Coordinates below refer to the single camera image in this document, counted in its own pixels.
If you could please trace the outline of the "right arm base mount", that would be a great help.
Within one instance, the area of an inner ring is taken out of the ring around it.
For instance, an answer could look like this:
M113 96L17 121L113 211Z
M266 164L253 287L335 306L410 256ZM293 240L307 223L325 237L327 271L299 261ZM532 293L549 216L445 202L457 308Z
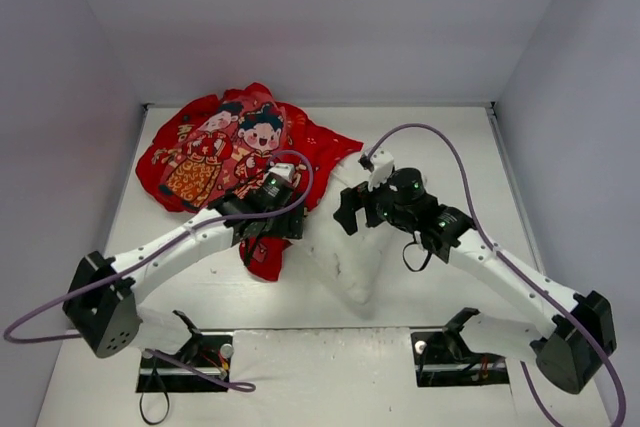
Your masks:
M439 330L412 330L410 341L418 388L484 387L508 385L509 374L503 357L473 351L461 335L470 319L479 315L464 308Z

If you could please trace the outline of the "white pillow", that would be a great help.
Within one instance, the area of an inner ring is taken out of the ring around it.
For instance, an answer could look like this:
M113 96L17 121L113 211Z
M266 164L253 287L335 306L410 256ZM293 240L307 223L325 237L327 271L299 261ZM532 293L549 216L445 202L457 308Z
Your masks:
M303 238L287 248L283 257L283 280L292 285L289 305L303 327L408 323L404 312L394 311L379 299L387 286L379 275L390 259L389 246L398 231L386 223L368 228L360 212L358 231L348 235L333 218L341 192L369 177L358 158L352 154L333 168L324 195L305 219Z

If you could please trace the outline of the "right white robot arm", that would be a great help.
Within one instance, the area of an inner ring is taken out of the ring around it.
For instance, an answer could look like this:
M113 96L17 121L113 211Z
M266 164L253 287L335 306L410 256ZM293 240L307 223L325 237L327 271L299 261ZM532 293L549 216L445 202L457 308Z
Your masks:
M583 295L508 259L497 243L482 238L469 215L427 193L418 169L394 171L376 188L362 182L343 189L333 217L349 235L358 230L358 211L367 227L387 223L411 235L428 256L475 277L524 316L509 321L464 308L442 335L449 356L493 352L532 363L555 387L577 395L616 350L606 297Z

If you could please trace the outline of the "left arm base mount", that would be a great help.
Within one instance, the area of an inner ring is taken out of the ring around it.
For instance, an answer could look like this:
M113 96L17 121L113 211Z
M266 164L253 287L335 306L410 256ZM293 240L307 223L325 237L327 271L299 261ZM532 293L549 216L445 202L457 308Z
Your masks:
M142 353L139 364L137 392L141 393L205 393L227 392L232 381L230 370L235 353L231 332L205 332L183 312L172 312L179 334L188 339L167 349L154 347L165 356L188 366L184 369L165 358Z

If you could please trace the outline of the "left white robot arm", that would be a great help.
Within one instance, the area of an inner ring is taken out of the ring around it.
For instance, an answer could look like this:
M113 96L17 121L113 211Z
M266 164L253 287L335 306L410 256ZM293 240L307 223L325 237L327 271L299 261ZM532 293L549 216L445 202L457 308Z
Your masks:
M160 351L180 367L191 365L203 345L201 330L177 309L144 307L145 299L204 258L245 240L298 240L303 220L304 202L293 186L269 174L245 197L226 194L143 246L109 258L99 252L84 256L63 311L98 358L134 347Z

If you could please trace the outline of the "red navy pillowcase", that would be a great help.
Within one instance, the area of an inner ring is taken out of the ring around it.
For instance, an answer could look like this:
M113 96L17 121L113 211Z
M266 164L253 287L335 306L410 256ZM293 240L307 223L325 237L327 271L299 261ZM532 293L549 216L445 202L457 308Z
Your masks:
M169 212L196 213L227 191L244 197L277 161L295 167L304 210L324 196L333 169L362 142L312 121L253 83L195 99L159 128L135 167L142 188Z

